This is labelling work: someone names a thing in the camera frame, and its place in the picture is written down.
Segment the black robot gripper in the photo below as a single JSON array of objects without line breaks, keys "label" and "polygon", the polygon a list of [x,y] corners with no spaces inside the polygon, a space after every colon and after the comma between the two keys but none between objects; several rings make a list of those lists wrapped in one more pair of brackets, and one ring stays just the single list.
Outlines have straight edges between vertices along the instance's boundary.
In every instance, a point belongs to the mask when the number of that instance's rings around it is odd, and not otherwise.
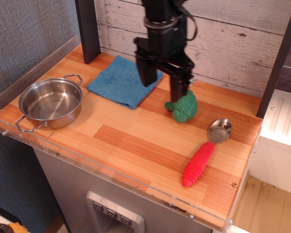
[{"label": "black robot gripper", "polygon": [[171,102],[176,103],[187,94],[193,61],[184,49],[187,38],[187,22],[175,21],[169,24],[146,22],[148,37],[137,37],[136,64],[144,86],[157,81],[156,70],[170,75]]}]

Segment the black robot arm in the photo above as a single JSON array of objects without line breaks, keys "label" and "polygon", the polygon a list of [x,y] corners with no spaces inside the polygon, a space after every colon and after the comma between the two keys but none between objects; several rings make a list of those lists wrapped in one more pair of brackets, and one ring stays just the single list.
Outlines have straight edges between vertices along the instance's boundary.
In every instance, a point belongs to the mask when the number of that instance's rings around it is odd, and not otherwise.
[{"label": "black robot arm", "polygon": [[187,94],[193,61],[185,54],[187,20],[193,16],[182,0],[144,0],[147,38],[137,37],[136,64],[145,87],[157,81],[157,70],[170,76],[171,102]]}]

